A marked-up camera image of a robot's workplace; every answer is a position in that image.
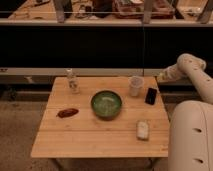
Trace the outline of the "yellowish foam arm tip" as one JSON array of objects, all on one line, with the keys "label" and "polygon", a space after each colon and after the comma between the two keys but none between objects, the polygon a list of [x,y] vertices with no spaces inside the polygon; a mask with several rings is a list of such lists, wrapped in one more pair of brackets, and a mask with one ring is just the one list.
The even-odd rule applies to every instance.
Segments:
[{"label": "yellowish foam arm tip", "polygon": [[178,69],[176,65],[165,68],[158,76],[158,82],[171,82],[176,81],[179,78]]}]

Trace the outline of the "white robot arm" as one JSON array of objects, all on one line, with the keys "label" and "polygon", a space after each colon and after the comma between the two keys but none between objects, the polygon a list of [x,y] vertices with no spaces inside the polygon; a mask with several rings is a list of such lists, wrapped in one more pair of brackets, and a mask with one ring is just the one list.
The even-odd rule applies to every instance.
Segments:
[{"label": "white robot arm", "polygon": [[157,77],[160,82],[187,77],[201,97],[179,103],[172,113],[168,171],[213,171],[213,78],[206,67],[205,60],[183,53]]}]

